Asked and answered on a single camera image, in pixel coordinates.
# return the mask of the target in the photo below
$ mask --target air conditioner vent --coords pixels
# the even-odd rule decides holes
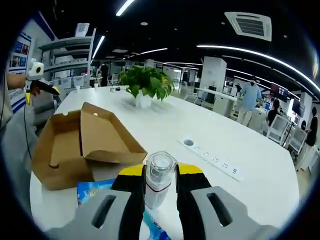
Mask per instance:
[[[271,18],[247,12],[225,12],[236,34],[271,42]]]

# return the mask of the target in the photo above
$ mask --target floor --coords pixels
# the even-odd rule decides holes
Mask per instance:
[[[175,82],[174,87],[175,87],[175,92],[173,92],[171,95],[179,98],[181,85],[178,82]],[[193,92],[193,86],[188,86],[188,91]],[[187,98],[186,101],[193,103],[194,99]],[[297,180],[298,180],[299,195],[300,195],[300,199],[301,199],[309,191],[309,187],[311,185],[311,176],[310,176],[310,172],[308,170],[303,171],[302,169],[300,169],[299,171],[296,172],[296,176],[297,176]]]

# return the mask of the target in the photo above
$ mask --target cardboard box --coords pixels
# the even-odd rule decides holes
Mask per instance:
[[[61,190],[94,182],[86,159],[140,164],[146,155],[112,112],[85,102],[81,110],[55,114],[47,121],[35,147],[32,170],[49,190]]]

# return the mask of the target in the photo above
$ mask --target box lid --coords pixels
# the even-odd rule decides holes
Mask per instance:
[[[85,102],[80,119],[82,153],[86,159],[139,164],[146,157],[146,150],[113,112]]]

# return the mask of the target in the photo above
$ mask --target clear water bottle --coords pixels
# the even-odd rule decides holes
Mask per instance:
[[[164,201],[177,163],[177,160],[165,151],[158,151],[148,157],[144,196],[148,208],[156,209]]]

